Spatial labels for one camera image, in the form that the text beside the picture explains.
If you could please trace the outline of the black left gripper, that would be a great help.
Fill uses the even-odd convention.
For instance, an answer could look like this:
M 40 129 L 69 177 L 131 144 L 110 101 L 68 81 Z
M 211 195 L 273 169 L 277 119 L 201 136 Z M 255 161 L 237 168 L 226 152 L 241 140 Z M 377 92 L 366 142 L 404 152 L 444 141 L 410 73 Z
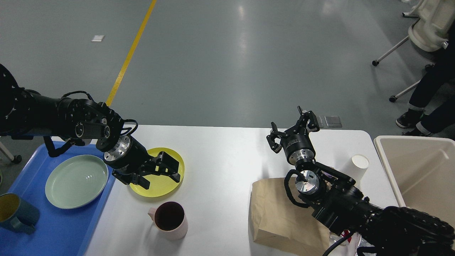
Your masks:
M 181 181 L 179 162 L 167 152 L 150 156 L 145 147 L 133 136 L 120 136 L 115 146 L 103 155 L 104 163 L 112 167 L 112 175 L 125 185 L 150 188 L 150 181 L 138 175 L 138 169 L 146 162 L 146 176 L 166 176 L 176 183 Z

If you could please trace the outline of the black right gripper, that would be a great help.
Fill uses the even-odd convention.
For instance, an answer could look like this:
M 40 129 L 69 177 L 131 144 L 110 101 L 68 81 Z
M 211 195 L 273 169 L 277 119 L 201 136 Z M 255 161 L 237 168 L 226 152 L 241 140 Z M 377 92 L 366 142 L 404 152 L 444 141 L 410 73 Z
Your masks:
M 281 149 L 284 150 L 287 162 L 296 165 L 298 162 L 315 162 L 315 149 L 309 133 L 319 132 L 320 125 L 317 116 L 313 111 L 305 111 L 301 106 L 297 106 L 300 114 L 294 127 L 293 135 L 286 135 L 285 132 L 278 131 L 276 123 L 271 123 L 271 131 L 267 136 L 270 149 L 278 154 Z

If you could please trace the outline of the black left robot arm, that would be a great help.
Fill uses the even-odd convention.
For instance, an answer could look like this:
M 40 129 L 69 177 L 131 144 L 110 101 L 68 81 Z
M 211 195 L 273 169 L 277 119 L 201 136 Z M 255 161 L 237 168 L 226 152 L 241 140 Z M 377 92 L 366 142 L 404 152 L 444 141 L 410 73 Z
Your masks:
M 123 184 L 148 189 L 148 175 L 167 176 L 181 181 L 179 162 L 166 152 L 149 155 L 133 136 L 138 122 L 123 119 L 104 102 L 73 99 L 70 94 L 50 98 L 20 87 L 5 67 L 1 66 L 1 136 L 12 139 L 44 138 L 48 154 L 57 157 L 71 146 L 84 146 L 96 140 L 103 152 L 104 163 Z

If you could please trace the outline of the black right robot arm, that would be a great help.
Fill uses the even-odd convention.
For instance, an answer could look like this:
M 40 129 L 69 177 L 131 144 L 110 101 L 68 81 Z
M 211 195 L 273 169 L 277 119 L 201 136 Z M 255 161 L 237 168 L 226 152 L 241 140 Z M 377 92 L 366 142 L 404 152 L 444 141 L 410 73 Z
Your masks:
M 294 166 L 283 186 L 288 199 L 297 207 L 312 208 L 312 216 L 335 235 L 348 230 L 324 253 L 329 255 L 355 233 L 369 243 L 357 254 L 377 256 L 453 256 L 454 228 L 430 214 L 407 207 L 377 207 L 355 187 L 356 181 L 315 160 L 309 133 L 320 130 L 312 111 L 300 114 L 294 126 L 280 132 L 274 122 L 267 136 L 273 152 L 283 150 Z

